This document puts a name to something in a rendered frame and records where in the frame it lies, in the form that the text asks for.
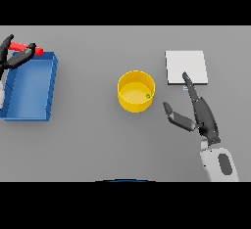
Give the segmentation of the pale square measuring scale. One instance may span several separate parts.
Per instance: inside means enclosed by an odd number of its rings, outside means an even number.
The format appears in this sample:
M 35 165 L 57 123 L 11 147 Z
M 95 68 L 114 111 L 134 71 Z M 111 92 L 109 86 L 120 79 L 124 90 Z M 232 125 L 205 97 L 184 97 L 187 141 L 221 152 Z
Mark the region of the pale square measuring scale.
M 166 51 L 167 81 L 170 85 L 183 85 L 186 72 L 192 82 L 207 85 L 208 75 L 202 51 Z

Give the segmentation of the red beaker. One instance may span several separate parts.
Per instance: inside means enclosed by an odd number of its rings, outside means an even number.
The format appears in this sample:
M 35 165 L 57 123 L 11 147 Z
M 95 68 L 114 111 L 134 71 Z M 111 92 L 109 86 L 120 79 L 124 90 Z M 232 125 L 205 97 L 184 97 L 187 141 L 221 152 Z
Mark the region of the red beaker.
M 27 48 L 26 44 L 15 42 L 15 41 L 12 41 L 10 46 L 9 46 L 9 50 L 20 51 L 20 52 L 23 51 L 26 48 Z M 35 55 L 42 56 L 43 55 L 43 48 L 42 47 L 36 47 L 35 48 Z

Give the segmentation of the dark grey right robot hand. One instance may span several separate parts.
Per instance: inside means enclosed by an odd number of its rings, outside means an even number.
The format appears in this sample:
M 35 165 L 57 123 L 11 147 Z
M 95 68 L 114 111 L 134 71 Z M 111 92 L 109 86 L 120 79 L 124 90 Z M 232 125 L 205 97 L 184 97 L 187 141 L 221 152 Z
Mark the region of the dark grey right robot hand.
M 203 97 L 198 97 L 194 84 L 186 72 L 182 74 L 182 78 L 187 86 L 195 120 L 175 112 L 167 102 L 164 102 L 169 122 L 188 132 L 198 129 L 199 134 L 207 139 L 209 146 L 220 143 L 219 128 L 209 105 Z

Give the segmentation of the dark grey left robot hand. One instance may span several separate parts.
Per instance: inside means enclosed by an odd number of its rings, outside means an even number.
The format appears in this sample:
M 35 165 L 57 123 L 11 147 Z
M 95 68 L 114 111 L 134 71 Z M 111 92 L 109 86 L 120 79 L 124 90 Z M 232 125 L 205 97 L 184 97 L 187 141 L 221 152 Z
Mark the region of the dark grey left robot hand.
M 14 38 L 13 34 L 7 36 L 0 45 L 0 79 L 5 69 L 16 69 L 33 58 L 35 54 L 35 43 L 30 43 L 23 51 L 10 59 L 7 59 L 8 50 L 11 41 Z

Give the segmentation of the blue tray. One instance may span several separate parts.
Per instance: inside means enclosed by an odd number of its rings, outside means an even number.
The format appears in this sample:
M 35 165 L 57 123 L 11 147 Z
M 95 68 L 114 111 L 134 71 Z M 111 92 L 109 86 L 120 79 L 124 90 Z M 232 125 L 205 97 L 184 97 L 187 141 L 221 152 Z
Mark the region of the blue tray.
M 17 69 L 9 69 L 0 119 L 48 121 L 53 104 L 57 65 L 55 53 L 44 52 L 42 56 L 34 56 Z

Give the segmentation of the yellow bowl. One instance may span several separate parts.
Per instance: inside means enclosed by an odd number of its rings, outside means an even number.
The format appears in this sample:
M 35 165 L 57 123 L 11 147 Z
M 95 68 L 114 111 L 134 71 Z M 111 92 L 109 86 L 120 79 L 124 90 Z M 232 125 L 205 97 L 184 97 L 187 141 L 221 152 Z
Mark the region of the yellow bowl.
M 121 107 L 133 114 L 145 112 L 152 104 L 155 82 L 150 74 L 142 70 L 131 70 L 118 81 L 118 101 Z

